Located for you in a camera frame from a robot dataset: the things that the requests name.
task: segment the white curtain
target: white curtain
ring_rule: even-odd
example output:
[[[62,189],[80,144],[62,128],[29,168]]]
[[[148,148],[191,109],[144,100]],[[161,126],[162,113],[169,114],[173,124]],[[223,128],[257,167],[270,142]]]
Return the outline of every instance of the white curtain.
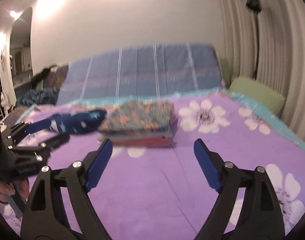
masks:
[[[305,141],[305,4],[261,0],[258,81],[287,98],[282,120]],[[256,61],[254,18],[246,0],[221,0],[225,62],[232,79],[252,77]]]

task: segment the purple bedsheet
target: purple bedsheet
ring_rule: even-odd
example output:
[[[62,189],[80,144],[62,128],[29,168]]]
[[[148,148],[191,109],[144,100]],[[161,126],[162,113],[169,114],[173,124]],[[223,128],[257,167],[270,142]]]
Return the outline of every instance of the purple bedsheet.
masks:
[[[212,209],[217,193],[211,189],[198,165],[193,143],[201,138],[211,151],[239,168],[263,166],[280,200],[285,230],[305,211],[305,151],[281,137],[265,120],[247,107],[216,93],[199,97],[168,98],[179,115],[174,147],[114,147],[113,156],[89,198],[114,240],[194,239]],[[74,106],[33,111],[27,119],[38,121],[56,112],[72,112]],[[25,144],[37,144],[49,132],[39,132]],[[98,133],[72,136],[69,143],[52,153],[52,169],[82,160],[98,149]],[[33,185],[35,178],[30,178]],[[242,204],[240,191],[227,231],[234,228]],[[73,230],[80,231],[68,193],[63,191],[67,216]],[[7,206],[5,218],[19,231]]]

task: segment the human hand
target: human hand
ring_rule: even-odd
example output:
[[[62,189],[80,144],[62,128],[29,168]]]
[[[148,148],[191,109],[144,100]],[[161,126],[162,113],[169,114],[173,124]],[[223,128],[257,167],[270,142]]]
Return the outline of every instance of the human hand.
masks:
[[[29,197],[29,182],[27,180],[23,180],[21,183],[21,190],[19,191],[19,194],[25,198],[28,199]],[[15,194],[15,190],[14,190],[14,186],[11,184],[7,184],[3,181],[0,180],[0,201],[3,203],[7,203],[7,200],[5,199],[6,195],[14,195]]]

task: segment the red folded cloth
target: red folded cloth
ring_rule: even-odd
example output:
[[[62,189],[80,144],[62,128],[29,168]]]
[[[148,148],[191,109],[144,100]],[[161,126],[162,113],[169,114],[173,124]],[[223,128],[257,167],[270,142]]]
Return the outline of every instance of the red folded cloth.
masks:
[[[170,147],[171,141],[168,137],[150,137],[134,140],[118,140],[113,141],[115,146],[127,146],[127,147]]]

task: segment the black cable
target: black cable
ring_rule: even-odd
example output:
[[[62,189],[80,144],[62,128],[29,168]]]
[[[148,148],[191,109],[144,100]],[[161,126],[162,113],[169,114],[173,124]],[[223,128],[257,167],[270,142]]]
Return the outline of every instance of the black cable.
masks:
[[[256,29],[256,39],[257,39],[257,57],[256,57],[256,65],[254,70],[254,76],[253,79],[257,79],[257,73],[258,73],[258,64],[259,64],[259,26],[258,26],[258,12],[254,12],[254,18],[255,18],[255,29]]]

